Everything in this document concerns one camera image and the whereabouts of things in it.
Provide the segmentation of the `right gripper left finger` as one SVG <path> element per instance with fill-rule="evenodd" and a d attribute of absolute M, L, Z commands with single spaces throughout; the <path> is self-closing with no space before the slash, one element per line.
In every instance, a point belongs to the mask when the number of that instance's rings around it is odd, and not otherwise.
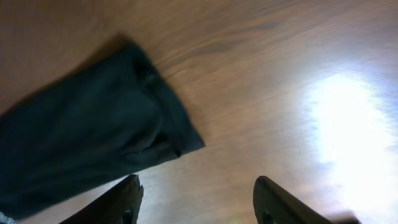
<path fill-rule="evenodd" d="M 144 195 L 138 175 L 129 175 L 60 224 L 136 224 Z"/>

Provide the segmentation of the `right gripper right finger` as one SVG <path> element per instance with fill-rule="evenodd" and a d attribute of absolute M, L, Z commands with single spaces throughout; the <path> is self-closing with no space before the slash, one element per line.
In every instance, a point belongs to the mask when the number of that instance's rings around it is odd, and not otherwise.
<path fill-rule="evenodd" d="M 312 210 L 267 176 L 259 176 L 253 189 L 258 224 L 359 224 L 353 216 L 329 219 Z"/>

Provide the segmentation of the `black t-shirt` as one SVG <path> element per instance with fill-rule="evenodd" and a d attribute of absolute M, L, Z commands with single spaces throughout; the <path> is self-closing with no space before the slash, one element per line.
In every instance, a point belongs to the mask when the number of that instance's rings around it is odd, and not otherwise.
<path fill-rule="evenodd" d="M 25 219 L 203 146 L 177 95 L 128 43 L 1 116 L 1 218 Z"/>

